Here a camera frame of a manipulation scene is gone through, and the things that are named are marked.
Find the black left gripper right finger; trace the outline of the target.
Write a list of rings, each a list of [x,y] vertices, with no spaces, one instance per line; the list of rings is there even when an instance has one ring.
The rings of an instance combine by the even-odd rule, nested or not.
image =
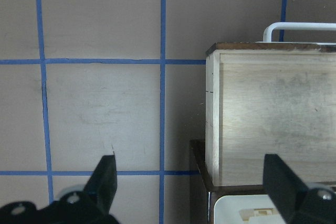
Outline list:
[[[285,223],[335,223],[335,191],[305,183],[277,154],[264,157],[263,188]]]

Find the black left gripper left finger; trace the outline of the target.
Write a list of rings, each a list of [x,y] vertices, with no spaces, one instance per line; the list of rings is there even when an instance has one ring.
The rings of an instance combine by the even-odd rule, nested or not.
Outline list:
[[[114,155],[104,155],[83,191],[103,214],[108,214],[117,191],[117,168]]]

